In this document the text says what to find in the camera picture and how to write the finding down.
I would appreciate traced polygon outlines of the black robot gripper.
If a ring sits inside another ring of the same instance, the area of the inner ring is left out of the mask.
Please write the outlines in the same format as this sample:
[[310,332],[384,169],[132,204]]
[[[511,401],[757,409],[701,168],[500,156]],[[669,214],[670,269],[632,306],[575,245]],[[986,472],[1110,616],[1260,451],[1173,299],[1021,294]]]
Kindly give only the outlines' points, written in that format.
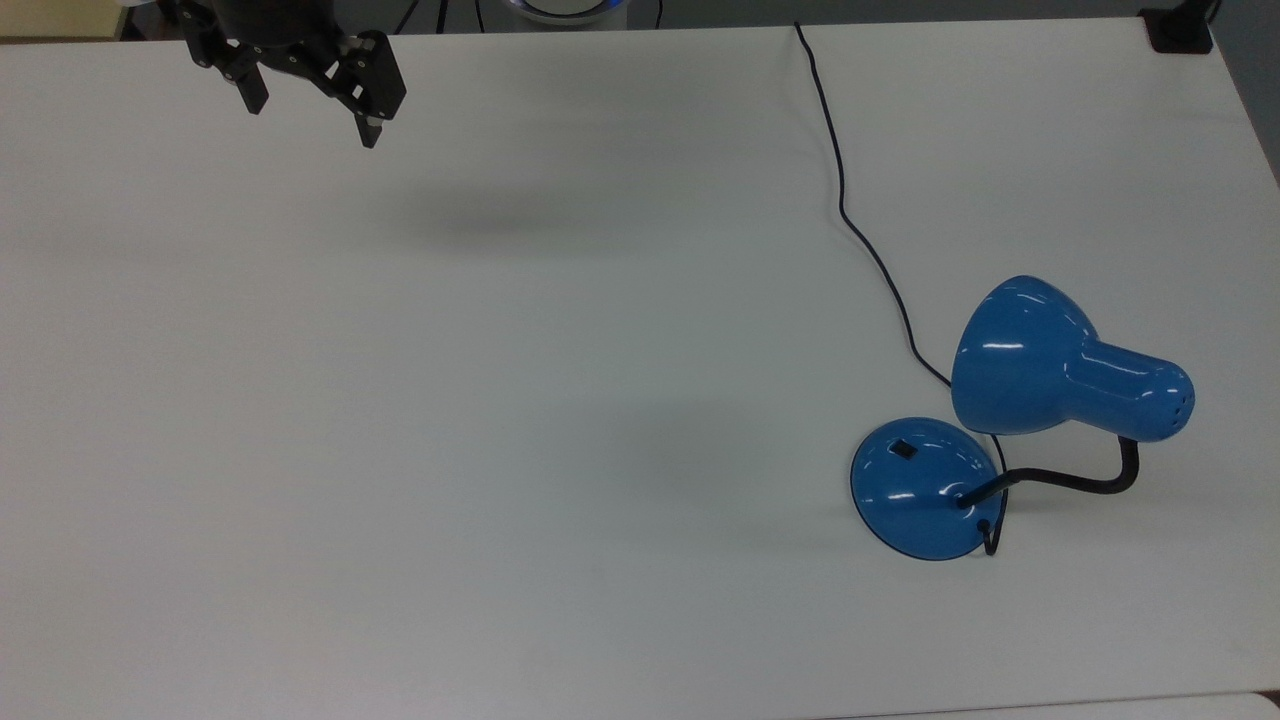
[[407,90],[387,33],[346,36],[333,1],[169,1],[193,61],[234,85],[250,114],[269,100],[259,69],[264,50],[310,44],[314,83],[353,117],[360,142],[374,149]]

